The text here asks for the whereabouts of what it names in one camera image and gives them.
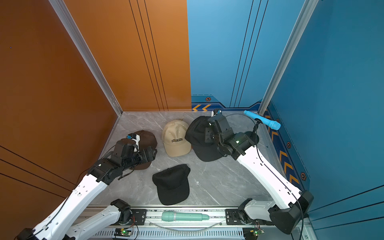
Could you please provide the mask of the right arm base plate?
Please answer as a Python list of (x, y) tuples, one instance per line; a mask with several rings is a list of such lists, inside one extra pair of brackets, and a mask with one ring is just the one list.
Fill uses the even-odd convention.
[(229, 226), (234, 225), (253, 225), (254, 220), (250, 219), (244, 211), (239, 209), (226, 209), (226, 224)]

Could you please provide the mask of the beige cap back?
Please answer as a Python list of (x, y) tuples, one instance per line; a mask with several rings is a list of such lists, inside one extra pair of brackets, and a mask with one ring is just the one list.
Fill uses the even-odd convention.
[(188, 154), (192, 146), (186, 140), (189, 125), (182, 120), (168, 122), (162, 131), (162, 141), (165, 151), (170, 157), (180, 157)]

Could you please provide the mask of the brown cap back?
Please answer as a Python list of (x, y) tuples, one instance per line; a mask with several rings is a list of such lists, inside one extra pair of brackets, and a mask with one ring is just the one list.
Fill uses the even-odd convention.
[[(143, 149), (146, 149), (148, 147), (152, 147), (154, 149), (157, 148), (158, 142), (156, 140), (156, 137), (153, 133), (145, 131), (145, 130), (140, 130), (136, 131), (134, 133), (130, 133), (127, 135), (128, 138), (133, 137), (134, 135), (140, 136), (140, 142), (139, 142), (139, 149), (140, 151)], [(145, 170), (149, 168), (151, 165), (151, 162), (140, 164), (135, 167), (135, 170)]]

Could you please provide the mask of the black cap back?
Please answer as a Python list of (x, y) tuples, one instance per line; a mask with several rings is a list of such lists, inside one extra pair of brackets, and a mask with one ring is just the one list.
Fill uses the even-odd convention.
[(199, 116), (189, 126), (185, 139), (192, 145), (197, 157), (203, 162), (216, 161), (223, 157), (215, 143), (206, 143), (206, 128), (209, 116)]

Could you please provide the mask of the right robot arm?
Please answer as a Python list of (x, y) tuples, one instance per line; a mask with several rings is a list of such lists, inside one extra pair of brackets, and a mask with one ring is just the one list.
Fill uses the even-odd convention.
[(285, 179), (259, 151), (256, 142), (258, 125), (262, 123), (273, 130), (279, 130), (281, 124), (250, 111), (244, 111), (244, 115), (255, 124), (250, 135), (235, 134), (222, 111), (213, 110), (208, 119), (206, 142), (214, 142), (223, 156), (231, 156), (244, 166), (273, 198), (272, 201), (260, 203), (249, 200), (241, 208), (243, 214), (250, 220), (269, 221), (281, 232), (290, 235), (298, 223), (304, 222), (314, 197), (309, 191), (301, 191)]

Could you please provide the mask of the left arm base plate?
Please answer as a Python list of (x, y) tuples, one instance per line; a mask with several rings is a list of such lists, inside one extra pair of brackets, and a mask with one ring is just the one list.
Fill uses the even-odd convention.
[(146, 209), (131, 209), (121, 213), (118, 220), (119, 225), (131, 226), (133, 223), (137, 226), (143, 226), (147, 217)]

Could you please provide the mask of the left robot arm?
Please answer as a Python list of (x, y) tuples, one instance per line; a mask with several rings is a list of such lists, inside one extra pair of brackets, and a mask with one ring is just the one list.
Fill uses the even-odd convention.
[(155, 160), (153, 147), (139, 149), (139, 139), (122, 139), (114, 150), (100, 158), (83, 177), (72, 193), (33, 229), (25, 228), (17, 240), (87, 240), (95, 233), (114, 223), (129, 223), (131, 207), (123, 200), (111, 202), (95, 216), (74, 226), (74, 221), (87, 206), (115, 179), (125, 177), (123, 172)]

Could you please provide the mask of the black cap front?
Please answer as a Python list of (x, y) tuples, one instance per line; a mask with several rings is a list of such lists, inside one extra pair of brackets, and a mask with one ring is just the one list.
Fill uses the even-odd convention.
[(152, 180), (162, 205), (171, 206), (185, 201), (190, 194), (188, 176), (191, 169), (181, 164), (153, 175)]

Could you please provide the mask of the black cap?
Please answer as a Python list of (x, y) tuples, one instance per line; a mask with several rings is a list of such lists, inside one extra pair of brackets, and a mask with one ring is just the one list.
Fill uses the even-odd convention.
[(192, 145), (197, 157), (203, 162), (216, 161), (223, 157), (215, 143), (206, 143), (206, 128), (209, 116), (199, 116), (189, 126), (185, 139)]
[(171, 206), (185, 201), (190, 194), (188, 176), (191, 169), (181, 164), (153, 175), (152, 180), (162, 205)]

